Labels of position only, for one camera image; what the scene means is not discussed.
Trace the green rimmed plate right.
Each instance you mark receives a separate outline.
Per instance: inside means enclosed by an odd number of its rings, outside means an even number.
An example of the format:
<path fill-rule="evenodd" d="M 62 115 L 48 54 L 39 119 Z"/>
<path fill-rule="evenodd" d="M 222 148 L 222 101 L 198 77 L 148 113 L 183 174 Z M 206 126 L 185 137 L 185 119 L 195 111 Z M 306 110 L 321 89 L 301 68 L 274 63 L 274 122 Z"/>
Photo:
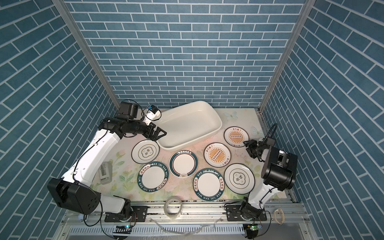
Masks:
<path fill-rule="evenodd" d="M 212 168 L 202 169 L 194 177 L 193 189 L 201 200 L 216 201 L 224 193 L 224 178 L 217 170 Z"/>

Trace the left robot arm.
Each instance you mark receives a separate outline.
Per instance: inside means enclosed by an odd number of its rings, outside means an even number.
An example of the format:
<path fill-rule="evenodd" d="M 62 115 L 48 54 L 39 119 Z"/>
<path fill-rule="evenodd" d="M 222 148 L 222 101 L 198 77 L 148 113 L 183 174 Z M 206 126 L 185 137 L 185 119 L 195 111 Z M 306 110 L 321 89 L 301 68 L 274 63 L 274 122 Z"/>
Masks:
<path fill-rule="evenodd" d="M 93 212 L 117 215 L 120 221 L 131 217 L 130 200 L 104 196 L 90 185 L 107 154 L 126 134 L 143 135 L 154 142 L 167 134 L 154 123 L 162 116 L 157 107 L 149 106 L 147 113 L 137 119 L 140 109 L 133 100 L 121 102 L 114 117 L 101 120 L 93 140 L 74 165 L 61 178 L 49 181 L 47 188 L 58 207 L 83 215 Z"/>

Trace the aluminium rail frame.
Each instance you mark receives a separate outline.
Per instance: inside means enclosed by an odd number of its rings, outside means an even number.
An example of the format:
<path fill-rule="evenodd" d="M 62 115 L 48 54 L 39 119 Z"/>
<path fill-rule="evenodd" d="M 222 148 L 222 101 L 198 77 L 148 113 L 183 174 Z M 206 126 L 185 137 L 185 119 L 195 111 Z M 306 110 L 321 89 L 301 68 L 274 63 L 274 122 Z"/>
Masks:
<path fill-rule="evenodd" d="M 65 215 L 55 240 L 316 240 L 317 236 L 303 204 L 272 201 L 266 204 L 266 221 L 228 222 L 225 205 L 229 202 L 183 202 L 179 218 L 170 219 L 164 213 L 163 202 L 134 203 L 147 206 L 144 222 L 97 224 L 97 214 L 82 218 L 73 212 Z M 274 221 L 274 210 L 281 208 L 285 222 Z"/>

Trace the orange sunburst plate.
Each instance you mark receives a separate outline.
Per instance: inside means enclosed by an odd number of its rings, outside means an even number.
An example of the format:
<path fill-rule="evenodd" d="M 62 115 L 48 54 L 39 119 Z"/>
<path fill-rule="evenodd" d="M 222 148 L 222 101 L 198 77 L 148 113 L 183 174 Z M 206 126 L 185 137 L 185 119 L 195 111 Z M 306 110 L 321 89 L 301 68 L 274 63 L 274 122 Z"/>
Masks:
<path fill-rule="evenodd" d="M 222 168 L 231 161 L 230 149 L 222 143 L 211 143 L 204 149 L 204 159 L 212 167 Z"/>
<path fill-rule="evenodd" d="M 233 126 L 224 131 L 224 139 L 232 147 L 241 148 L 245 146 L 244 142 L 250 140 L 250 137 L 243 128 Z"/>

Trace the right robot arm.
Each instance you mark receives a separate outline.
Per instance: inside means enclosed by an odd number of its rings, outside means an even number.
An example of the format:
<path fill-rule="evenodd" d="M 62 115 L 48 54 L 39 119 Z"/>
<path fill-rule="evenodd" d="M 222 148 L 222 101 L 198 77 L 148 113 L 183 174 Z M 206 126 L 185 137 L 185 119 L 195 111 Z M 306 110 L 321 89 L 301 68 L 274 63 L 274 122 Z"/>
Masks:
<path fill-rule="evenodd" d="M 295 184 L 298 156 L 276 148 L 275 142 L 272 137 L 244 142 L 250 157 L 264 163 L 261 172 L 263 183 L 243 199 L 240 207 L 241 216 L 246 221 L 259 218 L 271 197 L 291 189 Z"/>

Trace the clear tape roll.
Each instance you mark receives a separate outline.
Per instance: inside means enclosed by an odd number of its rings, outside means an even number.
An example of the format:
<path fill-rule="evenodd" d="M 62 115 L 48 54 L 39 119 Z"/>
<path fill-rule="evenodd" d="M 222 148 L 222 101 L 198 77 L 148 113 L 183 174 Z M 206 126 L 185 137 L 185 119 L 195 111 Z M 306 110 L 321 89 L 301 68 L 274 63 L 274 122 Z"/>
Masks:
<path fill-rule="evenodd" d="M 168 218 L 172 220 L 177 219 L 183 211 L 183 202 L 179 197 L 172 196 L 166 200 L 163 209 Z"/>

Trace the white cloud-pattern plate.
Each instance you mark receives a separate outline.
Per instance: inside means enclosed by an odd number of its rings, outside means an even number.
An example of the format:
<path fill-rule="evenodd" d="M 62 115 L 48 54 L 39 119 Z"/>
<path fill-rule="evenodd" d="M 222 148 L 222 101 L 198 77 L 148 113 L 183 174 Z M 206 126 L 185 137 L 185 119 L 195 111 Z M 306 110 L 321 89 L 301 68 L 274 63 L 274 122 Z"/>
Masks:
<path fill-rule="evenodd" d="M 152 140 L 143 140 L 134 146 L 131 157 L 137 164 L 147 164 L 155 160 L 159 152 L 158 143 Z"/>
<path fill-rule="evenodd" d="M 229 165 L 225 170 L 224 180 L 229 189 L 239 195 L 249 194 L 256 183 L 253 172 L 243 164 Z"/>

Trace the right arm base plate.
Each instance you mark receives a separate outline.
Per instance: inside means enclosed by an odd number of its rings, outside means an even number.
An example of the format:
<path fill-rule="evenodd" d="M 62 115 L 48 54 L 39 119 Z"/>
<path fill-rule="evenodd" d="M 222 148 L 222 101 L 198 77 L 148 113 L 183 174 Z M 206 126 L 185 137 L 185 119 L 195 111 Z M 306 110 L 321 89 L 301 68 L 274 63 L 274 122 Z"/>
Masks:
<path fill-rule="evenodd" d="M 241 205 L 225 205 L 223 209 L 226 211 L 226 217 L 228 222 L 240 222 L 240 221 L 266 221 L 266 214 L 258 209 L 249 209 L 241 207 Z"/>

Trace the green red rimmed plate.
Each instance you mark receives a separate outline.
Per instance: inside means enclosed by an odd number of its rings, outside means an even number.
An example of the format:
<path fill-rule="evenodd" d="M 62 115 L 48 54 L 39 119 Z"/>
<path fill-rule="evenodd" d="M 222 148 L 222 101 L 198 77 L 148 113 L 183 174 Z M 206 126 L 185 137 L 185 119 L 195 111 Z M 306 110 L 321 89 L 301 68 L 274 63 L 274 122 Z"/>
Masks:
<path fill-rule="evenodd" d="M 169 167 L 174 176 L 182 179 L 188 178 L 197 170 L 198 158 L 191 151 L 179 151 L 171 157 Z"/>

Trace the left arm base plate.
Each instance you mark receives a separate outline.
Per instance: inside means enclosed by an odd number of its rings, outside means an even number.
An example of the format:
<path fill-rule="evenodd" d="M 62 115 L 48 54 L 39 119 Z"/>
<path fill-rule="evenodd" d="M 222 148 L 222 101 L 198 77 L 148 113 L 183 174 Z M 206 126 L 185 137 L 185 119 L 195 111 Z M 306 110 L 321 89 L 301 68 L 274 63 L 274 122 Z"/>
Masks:
<path fill-rule="evenodd" d="M 124 208 L 120 213 L 106 213 L 106 223 L 137 223 L 144 222 L 147 217 L 147 206 L 130 206 Z"/>

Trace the beige rubber band loop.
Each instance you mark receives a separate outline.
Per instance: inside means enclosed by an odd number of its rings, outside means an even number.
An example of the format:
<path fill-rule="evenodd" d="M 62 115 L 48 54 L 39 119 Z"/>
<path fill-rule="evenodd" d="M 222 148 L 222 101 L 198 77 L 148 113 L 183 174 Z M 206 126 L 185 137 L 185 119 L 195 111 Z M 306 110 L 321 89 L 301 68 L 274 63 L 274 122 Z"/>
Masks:
<path fill-rule="evenodd" d="M 281 208 L 274 210 L 274 221 L 280 226 L 285 222 L 285 213 Z"/>

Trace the grey plastic device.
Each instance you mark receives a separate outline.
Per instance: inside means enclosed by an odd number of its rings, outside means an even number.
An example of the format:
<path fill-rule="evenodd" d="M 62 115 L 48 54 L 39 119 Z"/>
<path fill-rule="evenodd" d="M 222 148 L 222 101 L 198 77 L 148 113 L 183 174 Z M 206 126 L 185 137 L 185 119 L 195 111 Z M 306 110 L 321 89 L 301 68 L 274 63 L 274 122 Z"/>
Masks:
<path fill-rule="evenodd" d="M 99 167 L 99 177 L 102 185 L 109 184 L 113 178 L 113 166 L 110 162 L 104 162 Z"/>

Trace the green rimmed plate left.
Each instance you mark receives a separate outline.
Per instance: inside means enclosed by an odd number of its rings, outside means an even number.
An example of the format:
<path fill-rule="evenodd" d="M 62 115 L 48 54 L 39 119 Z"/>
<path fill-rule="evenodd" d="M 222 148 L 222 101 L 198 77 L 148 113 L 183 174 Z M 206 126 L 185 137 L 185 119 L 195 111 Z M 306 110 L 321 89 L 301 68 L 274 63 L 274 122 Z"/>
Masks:
<path fill-rule="evenodd" d="M 164 187 L 168 179 L 167 166 L 161 162 L 151 162 L 139 171 L 137 182 L 142 191 L 152 193 Z"/>

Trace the white plastic bin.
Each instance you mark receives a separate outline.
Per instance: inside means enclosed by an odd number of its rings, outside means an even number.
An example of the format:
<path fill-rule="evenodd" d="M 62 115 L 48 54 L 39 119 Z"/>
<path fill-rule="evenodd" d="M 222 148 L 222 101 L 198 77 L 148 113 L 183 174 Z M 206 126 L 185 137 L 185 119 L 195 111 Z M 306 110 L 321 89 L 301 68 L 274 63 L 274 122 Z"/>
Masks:
<path fill-rule="evenodd" d="M 204 101 L 166 110 L 155 124 L 167 133 L 157 143 L 168 152 L 177 152 L 204 141 L 223 126 L 219 114 Z"/>

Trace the floral table mat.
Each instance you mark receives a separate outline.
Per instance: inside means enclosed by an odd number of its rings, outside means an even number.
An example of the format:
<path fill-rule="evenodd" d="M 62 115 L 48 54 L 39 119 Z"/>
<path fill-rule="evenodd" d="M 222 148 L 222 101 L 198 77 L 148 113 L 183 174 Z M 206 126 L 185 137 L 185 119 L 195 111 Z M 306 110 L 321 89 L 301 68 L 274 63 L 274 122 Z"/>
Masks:
<path fill-rule="evenodd" d="M 111 181 L 96 174 L 92 189 L 133 202 L 165 201 L 176 196 L 185 201 L 241 200 L 255 197 L 263 187 L 263 163 L 253 159 L 246 140 L 260 140 L 263 130 L 254 109 L 217 109 L 220 121 L 204 113 L 187 117 L 190 127 L 219 130 L 211 137 L 177 150 L 165 141 L 181 141 L 181 133 L 167 134 L 158 142 L 142 136 L 123 138 L 106 157 Z"/>

